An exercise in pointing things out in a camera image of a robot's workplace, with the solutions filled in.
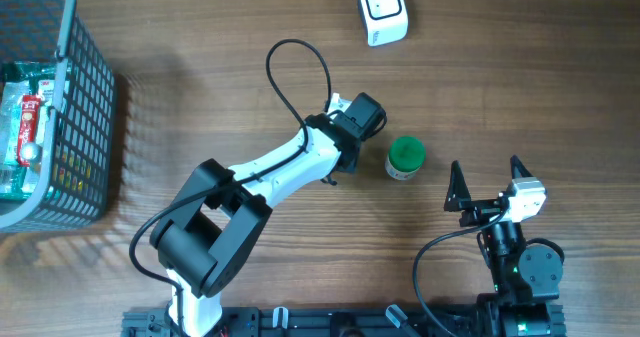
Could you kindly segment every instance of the green lid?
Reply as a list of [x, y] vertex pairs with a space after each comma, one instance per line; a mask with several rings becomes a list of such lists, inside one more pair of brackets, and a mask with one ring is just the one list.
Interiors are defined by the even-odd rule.
[[389, 162], [400, 172], [413, 172], [420, 168], [427, 157], [427, 151], [419, 139], [411, 136], [400, 137], [391, 145]]

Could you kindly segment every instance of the silver ball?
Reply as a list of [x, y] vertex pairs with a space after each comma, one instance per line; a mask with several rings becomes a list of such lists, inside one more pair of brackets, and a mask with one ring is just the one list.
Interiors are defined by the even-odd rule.
[[35, 142], [22, 145], [20, 157], [29, 163], [38, 163], [42, 159], [42, 147]]

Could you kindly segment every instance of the wooden table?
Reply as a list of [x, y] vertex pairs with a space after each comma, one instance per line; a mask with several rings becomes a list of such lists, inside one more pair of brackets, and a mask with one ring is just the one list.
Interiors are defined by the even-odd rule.
[[[640, 0], [407, 0], [401, 42], [366, 45], [356, 0], [78, 0], [120, 74], [105, 217], [68, 233], [0, 236], [0, 336], [114, 336], [122, 312], [158, 307], [167, 285], [127, 257], [136, 229], [189, 173], [214, 157], [254, 159], [289, 140], [295, 120], [268, 84], [264, 58], [283, 38], [313, 43], [334, 90], [365, 91], [389, 124], [337, 187], [312, 183], [274, 211], [224, 305], [415, 303], [411, 264], [458, 229], [442, 211], [449, 165], [489, 198], [520, 156], [547, 186], [524, 226], [567, 254], [560, 302], [572, 336], [632, 336], [640, 323]], [[283, 92], [306, 116], [326, 94], [312, 54], [274, 56]], [[390, 143], [414, 135], [419, 175], [385, 175]], [[224, 224], [219, 213], [209, 213]], [[144, 244], [141, 261], [162, 271]], [[473, 302], [492, 290], [473, 237], [424, 256], [431, 300]]]

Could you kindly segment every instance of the wood grain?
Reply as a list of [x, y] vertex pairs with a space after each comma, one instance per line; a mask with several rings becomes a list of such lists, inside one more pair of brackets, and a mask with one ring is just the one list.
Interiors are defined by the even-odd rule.
[[[565, 248], [570, 335], [637, 335], [640, 0], [407, 6], [407, 38], [374, 49], [356, 0], [78, 0], [120, 74], [112, 202], [90, 228], [0, 235], [0, 336], [113, 336], [122, 312], [166, 303], [169, 288], [134, 270], [128, 243], [201, 161], [251, 160], [295, 133], [264, 71], [269, 48], [290, 37], [318, 47], [343, 97], [366, 91], [381, 102], [389, 124], [366, 143], [355, 175], [336, 175], [334, 188], [310, 184], [278, 206], [225, 305], [415, 303], [415, 253], [458, 228], [458, 216], [442, 212], [451, 161], [474, 196], [491, 197], [518, 154], [549, 189], [524, 230]], [[273, 62], [301, 115], [320, 111], [315, 58], [288, 46]], [[428, 159], [400, 183], [383, 161], [406, 134]], [[141, 261], [161, 271], [146, 242]], [[471, 237], [428, 253], [421, 281], [429, 299], [455, 302], [492, 285]]]

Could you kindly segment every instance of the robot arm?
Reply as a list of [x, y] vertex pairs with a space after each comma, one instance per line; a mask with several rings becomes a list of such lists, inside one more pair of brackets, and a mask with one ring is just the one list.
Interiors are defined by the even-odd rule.
[[[217, 192], [167, 214], [150, 237], [169, 278], [183, 287], [182, 316], [188, 335], [203, 336], [220, 319], [220, 292], [246, 262], [272, 208], [334, 171], [354, 172], [361, 143], [382, 128], [376, 129], [383, 120], [384, 110], [368, 95], [361, 93], [352, 103], [334, 94], [327, 114], [307, 117], [306, 149], [283, 167], [243, 185], [235, 183], [293, 155], [303, 145], [302, 129], [254, 161], [226, 169], [210, 159], [196, 168], [174, 202], [210, 189]], [[200, 212], [203, 204], [220, 208], [230, 218], [224, 230]], [[174, 322], [179, 315], [177, 299], [174, 288], [169, 308]]]

